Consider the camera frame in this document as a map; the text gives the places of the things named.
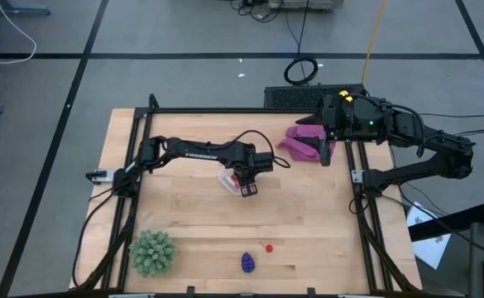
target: wooden table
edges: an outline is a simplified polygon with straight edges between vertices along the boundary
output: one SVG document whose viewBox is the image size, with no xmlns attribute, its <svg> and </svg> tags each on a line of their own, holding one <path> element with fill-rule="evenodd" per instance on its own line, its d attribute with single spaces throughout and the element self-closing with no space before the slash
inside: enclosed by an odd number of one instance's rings
<svg viewBox="0 0 484 298">
<path fill-rule="evenodd" d="M 132 115 L 132 109 L 113 110 L 100 168 L 124 166 Z M 277 144 L 286 128 L 304 116 L 163 113 L 154 115 L 151 135 L 223 143 L 256 129 Z M 254 143 L 258 151 L 269 151 L 257 135 L 248 134 L 241 141 Z M 330 167 L 292 161 L 285 149 L 276 149 L 276 155 L 288 160 L 291 169 L 275 166 L 258 179 L 258 195 L 245 199 L 220 184 L 217 174 L 223 167 L 216 162 L 181 158 L 152 175 L 145 173 L 134 237 L 144 229 L 165 230 L 178 254 L 165 277 L 142 278 L 129 268 L 126 292 L 181 293 L 195 286 L 197 293 L 298 294 L 306 293 L 307 287 L 315 287 L 318 294 L 368 293 L 357 218 L 348 211 L 352 187 L 344 145 L 337 144 Z M 387 145 L 367 144 L 367 155 L 371 168 L 392 167 Z M 108 187 L 94 186 L 93 194 Z M 400 199 L 395 187 L 385 194 Z M 102 199 L 94 199 L 89 212 Z M 101 208 L 85 231 L 79 282 L 108 248 L 116 201 Z M 388 199 L 378 199 L 378 209 L 387 252 L 409 280 L 421 287 L 403 209 Z M 272 244 L 273 252 L 266 252 L 260 242 Z M 253 273 L 241 269 L 244 252 L 255 258 Z M 115 257 L 111 286 L 116 285 L 120 256 Z M 377 262 L 375 268 L 382 288 Z"/>
</svg>

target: pink towel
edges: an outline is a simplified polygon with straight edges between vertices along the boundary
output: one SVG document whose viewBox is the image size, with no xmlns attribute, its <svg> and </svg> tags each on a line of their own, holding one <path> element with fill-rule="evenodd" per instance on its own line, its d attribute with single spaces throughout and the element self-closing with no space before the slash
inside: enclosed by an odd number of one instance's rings
<svg viewBox="0 0 484 298">
<path fill-rule="evenodd" d="M 294 161 L 319 161 L 318 149 L 299 142 L 294 137 L 317 137 L 321 142 L 324 139 L 324 129 L 321 125 L 297 125 L 285 132 L 286 138 L 277 147 L 288 147 L 290 156 Z M 335 142 L 330 142 L 330 155 L 333 154 Z"/>
</svg>

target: black device box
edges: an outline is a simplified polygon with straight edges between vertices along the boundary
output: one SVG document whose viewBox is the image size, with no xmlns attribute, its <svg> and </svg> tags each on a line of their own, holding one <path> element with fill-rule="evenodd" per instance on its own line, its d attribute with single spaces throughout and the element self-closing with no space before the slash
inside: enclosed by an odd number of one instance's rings
<svg viewBox="0 0 484 298">
<path fill-rule="evenodd" d="M 266 87 L 264 108 L 315 109 L 326 95 L 337 96 L 343 90 L 359 94 L 364 89 L 363 84 Z"/>
</svg>

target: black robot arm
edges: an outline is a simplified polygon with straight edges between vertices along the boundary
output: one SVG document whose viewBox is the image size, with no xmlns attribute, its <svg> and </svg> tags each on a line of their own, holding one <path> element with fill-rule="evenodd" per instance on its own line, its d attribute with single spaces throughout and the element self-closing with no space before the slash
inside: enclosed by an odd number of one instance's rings
<svg viewBox="0 0 484 298">
<path fill-rule="evenodd" d="M 193 158 L 206 161 L 217 161 L 226 169 L 233 169 L 241 187 L 243 197 L 255 195 L 256 174 L 273 171 L 275 157 L 272 152 L 256 152 L 253 144 L 244 142 L 192 142 L 177 137 L 152 137 L 141 143 L 137 156 L 126 169 L 119 169 L 113 177 L 115 194 L 132 196 L 137 191 L 135 181 L 143 171 L 166 166 L 175 158 Z"/>
<path fill-rule="evenodd" d="M 328 95 L 314 115 L 297 123 L 323 125 L 326 141 L 375 142 L 378 145 L 388 141 L 396 147 L 417 146 L 419 156 L 424 149 L 436 152 L 428 161 L 388 171 L 354 171 L 354 181 L 375 197 L 381 196 L 391 184 L 400 185 L 433 175 L 462 179 L 472 172 L 472 147 L 475 143 L 465 137 L 427 127 L 412 109 L 385 99 L 346 91 L 337 97 Z M 323 166 L 329 164 L 323 160 L 328 154 L 321 152 L 320 156 Z"/>
</svg>

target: white cable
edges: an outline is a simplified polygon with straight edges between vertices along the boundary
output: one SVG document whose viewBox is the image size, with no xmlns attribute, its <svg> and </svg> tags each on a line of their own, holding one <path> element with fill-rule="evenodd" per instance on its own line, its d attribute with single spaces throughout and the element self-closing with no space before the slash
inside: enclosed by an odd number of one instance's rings
<svg viewBox="0 0 484 298">
<path fill-rule="evenodd" d="M 36 50 L 37 50 L 37 44 L 36 42 L 31 39 L 25 32 L 23 32 L 23 30 L 19 29 L 18 26 L 16 26 L 16 24 L 14 24 L 10 18 L 7 16 L 7 14 L 3 11 L 1 5 L 0 5 L 0 11 L 2 12 L 3 16 L 7 19 L 7 21 L 14 27 L 16 28 L 22 35 L 24 35 L 26 38 L 28 38 L 32 44 L 34 45 L 34 50 L 32 51 L 32 53 L 25 59 L 21 59 L 21 60 L 14 60 L 14 61 L 0 61 L 0 65 L 6 65 L 6 64 L 14 64 L 14 63 L 19 63 L 19 62 L 25 62 L 25 61 L 28 61 L 32 58 L 32 56 L 34 56 L 34 54 L 36 53 Z"/>
</svg>

